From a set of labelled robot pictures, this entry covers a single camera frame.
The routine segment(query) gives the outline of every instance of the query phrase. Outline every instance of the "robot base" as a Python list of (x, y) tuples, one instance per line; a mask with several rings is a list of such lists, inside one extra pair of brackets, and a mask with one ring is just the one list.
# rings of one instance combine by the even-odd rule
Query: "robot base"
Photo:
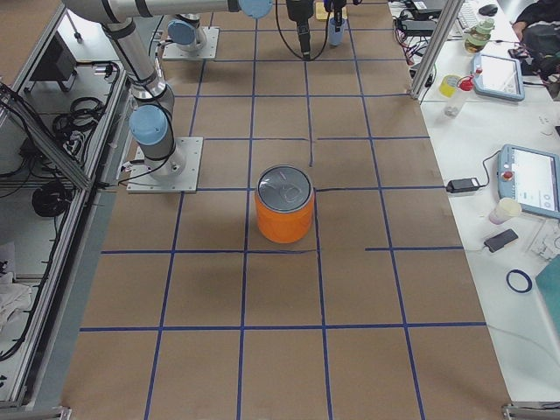
[(206, 34), (206, 45), (197, 51), (188, 52), (181, 50), (177, 44), (169, 44), (165, 46), (162, 55), (163, 60), (211, 60), (216, 58), (216, 51), (218, 50), (218, 35), (220, 28), (215, 26), (202, 28)]
[[(141, 178), (133, 179), (126, 187), (129, 193), (196, 193), (199, 182), (200, 158), (202, 156), (202, 137), (177, 137), (177, 146), (186, 157), (185, 169), (178, 176), (169, 178), (153, 178), (150, 174)], [(135, 159), (144, 159), (144, 154), (138, 147)], [(130, 177), (146, 173), (148, 169), (144, 165), (132, 168)]]

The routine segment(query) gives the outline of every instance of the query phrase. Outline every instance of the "orange cylinder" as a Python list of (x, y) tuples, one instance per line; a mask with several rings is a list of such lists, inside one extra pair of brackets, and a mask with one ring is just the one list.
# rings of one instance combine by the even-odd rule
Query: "orange cylinder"
[(273, 166), (261, 175), (256, 186), (256, 224), (270, 241), (299, 241), (312, 225), (313, 204), (307, 175), (291, 166)]

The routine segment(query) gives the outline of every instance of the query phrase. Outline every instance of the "electronic equipment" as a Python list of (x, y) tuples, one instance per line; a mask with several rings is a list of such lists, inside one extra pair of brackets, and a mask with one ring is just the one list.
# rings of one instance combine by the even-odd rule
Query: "electronic equipment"
[(472, 58), (472, 73), (479, 68), (482, 73), (472, 80), (477, 94), (506, 101), (525, 99), (521, 65), (517, 59), (478, 52)]
[(396, 20), (399, 30), (405, 33), (407, 37), (430, 37), (436, 30), (436, 22), (433, 20), (412, 20), (400, 19)]
[(404, 5), (410, 9), (415, 20), (427, 20), (441, 14), (445, 0), (407, 0)]
[(490, 252), (496, 252), (504, 248), (510, 242), (515, 241), (516, 239), (519, 239), (517, 233), (514, 232), (512, 229), (508, 229), (508, 230), (504, 230), (500, 234), (497, 234), (496, 236), (486, 239), (484, 241), (484, 245), (488, 247), (488, 250)]
[(498, 194), (526, 212), (560, 219), (560, 157), (546, 151), (505, 144), (498, 156)]
[(312, 0), (286, 0), (288, 18), (296, 23), (297, 38), (304, 60), (311, 59), (311, 34), (309, 32), (309, 19), (313, 16)]
[(512, 59), (526, 60), (530, 57), (529, 52), (523, 47), (510, 48), (507, 53)]
[(471, 29), (473, 26), (478, 24), (479, 17), (473, 9), (473, 6), (469, 1), (463, 2), (461, 5), (461, 10), (457, 15), (458, 24), (461, 26), (462, 30)]
[(68, 92), (76, 74), (76, 58), (60, 34), (55, 32), (30, 80), (56, 81), (63, 92)]
[(482, 16), (496, 16), (498, 13), (498, 6), (495, 4), (487, 4), (479, 9), (479, 14)]

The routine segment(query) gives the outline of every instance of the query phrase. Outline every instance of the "tablet screen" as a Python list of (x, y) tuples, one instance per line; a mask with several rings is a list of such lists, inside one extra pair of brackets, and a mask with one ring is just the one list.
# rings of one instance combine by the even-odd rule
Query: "tablet screen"
[(479, 83), (484, 89), (519, 93), (517, 67), (513, 60), (482, 54), (480, 55), (480, 66), (482, 74), (479, 76)]
[(558, 211), (553, 157), (514, 149), (515, 199), (521, 204)]

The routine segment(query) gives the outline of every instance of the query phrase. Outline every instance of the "black clothing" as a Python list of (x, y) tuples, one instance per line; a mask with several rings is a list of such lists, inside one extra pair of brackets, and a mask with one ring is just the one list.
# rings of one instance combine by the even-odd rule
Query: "black clothing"
[(540, 21), (560, 21), (560, 0), (539, 0), (530, 4), (515, 20), (515, 22), (525, 22), (527, 26)]

